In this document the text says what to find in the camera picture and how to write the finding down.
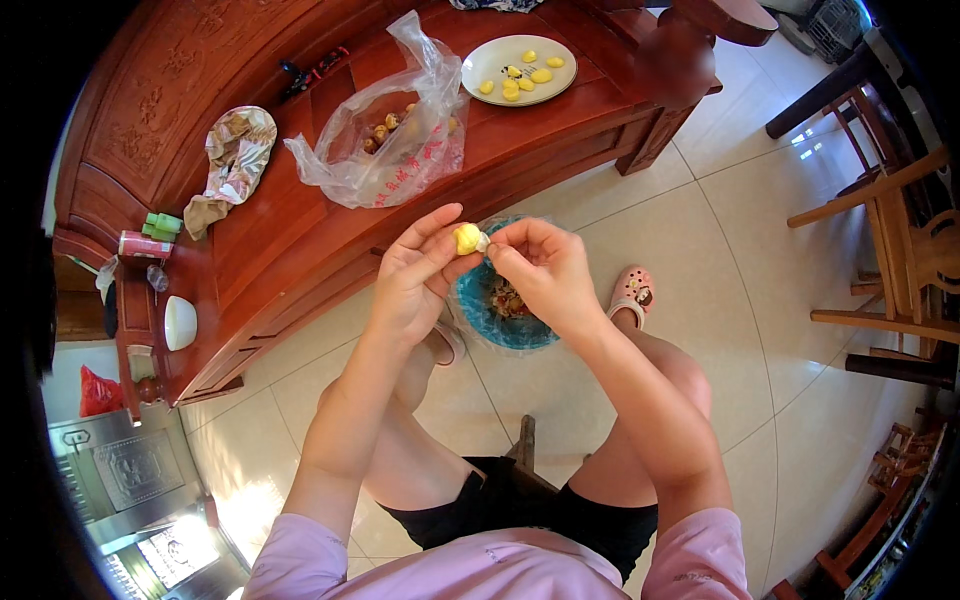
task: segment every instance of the leg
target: leg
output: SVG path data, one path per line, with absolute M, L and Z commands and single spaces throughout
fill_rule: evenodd
M 447 504 L 457 498 L 464 481 L 475 470 L 431 438 L 413 416 L 426 394 L 433 368 L 450 358 L 450 346 L 439 333 L 431 331 L 411 352 L 400 373 L 363 482 L 373 499 L 384 506 L 416 511 Z M 320 402 L 328 390 L 321 394 Z
M 677 389 L 709 419 L 710 387 L 703 370 L 682 350 L 640 331 L 636 314 L 622 308 L 612 316 L 613 323 L 669 379 Z M 627 437 L 620 420 L 613 423 L 610 435 L 568 482 L 570 488 L 593 502 L 618 507 L 650 506 L 657 493 Z

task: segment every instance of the right hand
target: right hand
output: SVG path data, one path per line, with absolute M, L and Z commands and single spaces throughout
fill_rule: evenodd
M 589 335 L 594 319 L 606 318 L 576 233 L 528 217 L 494 232 L 490 241 L 487 256 L 496 271 L 561 337 Z

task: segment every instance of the wooden table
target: wooden table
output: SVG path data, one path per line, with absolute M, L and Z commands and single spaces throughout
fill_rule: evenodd
M 533 107 L 471 100 L 462 173 L 402 206 L 349 210 L 300 182 L 282 139 L 303 133 L 313 142 L 347 97 L 404 68 L 384 28 L 412 8 L 423 30 L 461 57 L 500 36 L 556 39 L 577 58 L 577 77 Z M 729 22 L 742 29 L 729 19 L 720 25 Z M 652 164 L 696 106 L 657 105 L 634 77 L 633 50 L 656 28 L 647 11 L 610 16 L 587 0 L 550 0 L 529 14 L 414 0 L 142 5 L 91 75 L 67 133 L 55 247 L 101 260 L 148 210 L 181 214 L 204 187 L 210 124 L 234 106 L 267 108 L 279 136 L 256 192 L 205 240 L 178 237 L 165 266 L 170 289 L 137 313 L 144 318 L 134 337 L 155 341 L 164 399 L 222 394 L 241 385 L 238 375 L 268 349 L 370 284 L 396 236 L 437 206 L 460 202 L 465 219 L 479 220 L 611 160 L 624 175 Z M 311 64 L 338 45 L 350 50 L 348 59 L 280 105 L 289 79 L 277 60 Z M 720 89 L 714 79 L 708 93 Z M 121 298 L 121 311 L 153 302 L 139 286 L 125 287 L 136 296 Z M 171 294 L 194 303 L 199 323 L 196 341 L 176 352 L 166 351 L 159 322 Z M 126 339 L 131 332 L 120 321 L 118 338 Z M 132 390 L 131 381 L 122 383 Z M 130 408 L 136 418 L 135 402 Z

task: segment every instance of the clear plastic bag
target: clear plastic bag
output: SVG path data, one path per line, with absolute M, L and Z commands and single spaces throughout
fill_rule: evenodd
M 459 93 L 460 58 L 423 33 L 416 11 L 387 32 L 409 68 L 347 98 L 326 122 L 316 150 L 302 133 L 283 140 L 297 160 L 300 180 L 319 185 L 330 200 L 348 208 L 402 204 L 460 171 L 464 162 L 468 96 Z M 416 100 L 411 92 L 420 96 L 416 107 L 375 154 L 364 152 L 364 140 L 386 114 L 404 114 Z
M 477 224 L 488 235 L 514 221 L 532 215 L 495 216 Z M 550 217 L 537 217 L 553 223 Z M 450 312 L 457 328 L 501 356 L 526 356 L 546 348 L 560 337 L 546 323 L 531 315 L 503 319 L 492 308 L 491 292 L 500 276 L 489 258 L 460 276 L 450 286 Z

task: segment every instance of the red plastic bag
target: red plastic bag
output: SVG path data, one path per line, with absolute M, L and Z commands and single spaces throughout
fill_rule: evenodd
M 112 379 L 104 379 L 83 365 L 80 367 L 80 416 L 93 417 L 123 408 L 123 390 Z

